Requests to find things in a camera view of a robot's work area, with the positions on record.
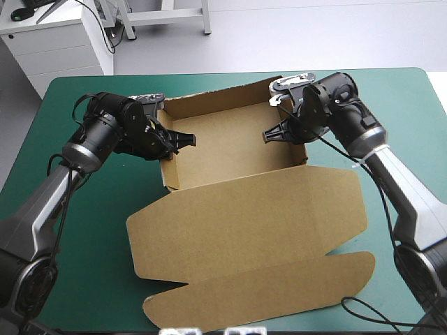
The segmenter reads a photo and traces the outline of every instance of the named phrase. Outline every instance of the white cabinet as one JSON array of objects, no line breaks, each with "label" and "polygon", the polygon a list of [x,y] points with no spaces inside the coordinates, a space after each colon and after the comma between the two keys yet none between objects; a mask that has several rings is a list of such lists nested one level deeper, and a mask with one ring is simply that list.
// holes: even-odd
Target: white cabinet
[{"label": "white cabinet", "polygon": [[[84,3],[98,15],[93,0]],[[84,6],[67,1],[36,24],[50,5],[39,8],[32,18],[14,22],[10,14],[21,5],[21,1],[6,0],[0,35],[42,98],[57,77],[113,75],[113,55],[105,45],[102,28]]]}]

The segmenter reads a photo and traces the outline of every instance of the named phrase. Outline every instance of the white table leg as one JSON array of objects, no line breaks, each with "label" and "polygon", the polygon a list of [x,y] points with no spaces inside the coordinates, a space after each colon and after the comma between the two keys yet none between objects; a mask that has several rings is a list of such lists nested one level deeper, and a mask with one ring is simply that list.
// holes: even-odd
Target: white table leg
[{"label": "white table leg", "polygon": [[123,22],[124,28],[126,29],[127,38],[129,40],[135,40],[137,36],[135,36],[133,30],[132,30],[132,24],[129,20],[129,17],[127,15],[128,8],[125,0],[117,0],[117,5],[119,9],[119,14],[121,15],[121,20]]},{"label": "white table leg", "polygon": [[208,35],[211,33],[210,8],[208,6],[208,0],[202,0],[202,15],[203,32]]}]

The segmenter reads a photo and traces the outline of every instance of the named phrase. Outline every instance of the robotic arm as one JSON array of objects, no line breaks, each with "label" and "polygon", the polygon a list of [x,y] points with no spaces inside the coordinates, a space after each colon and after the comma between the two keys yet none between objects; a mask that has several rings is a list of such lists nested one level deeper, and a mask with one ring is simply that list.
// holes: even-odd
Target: robotic arm
[{"label": "robotic arm", "polygon": [[290,98],[293,111],[264,132],[265,141],[303,144],[331,130],[347,153],[367,166],[398,213],[396,267],[424,310],[438,313],[429,313],[423,322],[439,323],[446,315],[447,205],[390,150],[385,128],[359,99],[349,75],[334,73],[313,81],[307,73],[270,85],[271,104]]},{"label": "robotic arm", "polygon": [[[194,135],[170,131],[157,121],[163,94],[86,95],[75,109],[88,98],[83,122],[58,155],[61,164],[13,216],[0,221],[2,335],[16,335],[23,322],[40,313],[57,278],[53,226],[86,175],[99,170],[113,151],[146,160],[171,159],[182,147],[196,145]],[[42,329],[34,334],[50,334]]]}]

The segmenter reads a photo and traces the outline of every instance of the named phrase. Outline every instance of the metal frame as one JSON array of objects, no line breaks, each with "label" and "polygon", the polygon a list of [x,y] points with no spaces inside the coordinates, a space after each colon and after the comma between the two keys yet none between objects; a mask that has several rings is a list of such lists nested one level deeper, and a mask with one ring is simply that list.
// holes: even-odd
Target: metal frame
[{"label": "metal frame", "polygon": [[202,0],[202,8],[185,9],[174,9],[174,0],[162,0],[161,10],[138,13],[130,13],[127,0],[116,1],[120,18],[126,29],[126,34],[129,40],[136,39],[135,32],[133,31],[133,27],[135,26],[185,22],[197,19],[203,20],[204,34],[208,35],[211,33],[210,7],[208,0]]},{"label": "metal frame", "polygon": [[116,0],[99,0],[101,8],[104,13],[104,18],[102,19],[104,28],[113,28],[117,21],[118,5]]}]

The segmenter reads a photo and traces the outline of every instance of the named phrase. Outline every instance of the cardboard box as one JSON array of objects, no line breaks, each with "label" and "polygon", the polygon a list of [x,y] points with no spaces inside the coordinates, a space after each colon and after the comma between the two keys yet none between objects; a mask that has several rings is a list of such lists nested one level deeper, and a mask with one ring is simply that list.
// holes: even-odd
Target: cardboard box
[{"label": "cardboard box", "polygon": [[171,193],[127,222],[141,278],[188,283],[148,298],[160,327],[203,331],[338,304],[370,279],[374,256],[327,256],[367,227],[357,175],[306,166],[304,146],[264,144],[282,116],[269,78],[168,99],[159,120],[197,137],[163,161]]}]

